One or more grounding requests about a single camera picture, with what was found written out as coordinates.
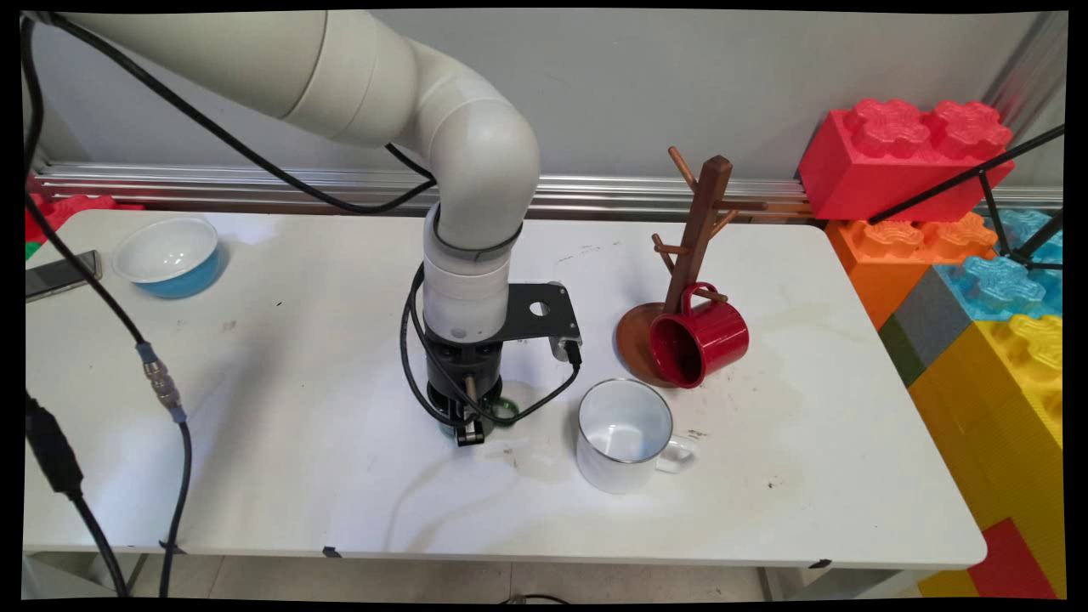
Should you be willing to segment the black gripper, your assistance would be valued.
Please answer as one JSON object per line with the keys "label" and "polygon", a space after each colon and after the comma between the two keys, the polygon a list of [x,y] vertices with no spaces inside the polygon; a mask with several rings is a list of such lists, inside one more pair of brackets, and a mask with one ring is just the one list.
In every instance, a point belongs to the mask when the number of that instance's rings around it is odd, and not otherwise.
{"label": "black gripper", "polygon": [[[466,378],[473,377],[479,403],[494,416],[500,415],[498,400],[502,397],[500,343],[452,343],[436,336],[431,330],[424,331],[426,348],[434,356],[425,358],[428,376],[428,402],[438,414],[450,419],[462,418],[463,397],[454,390],[457,383],[467,392]],[[458,448],[482,445],[487,438],[487,421],[475,418],[455,427]]]}

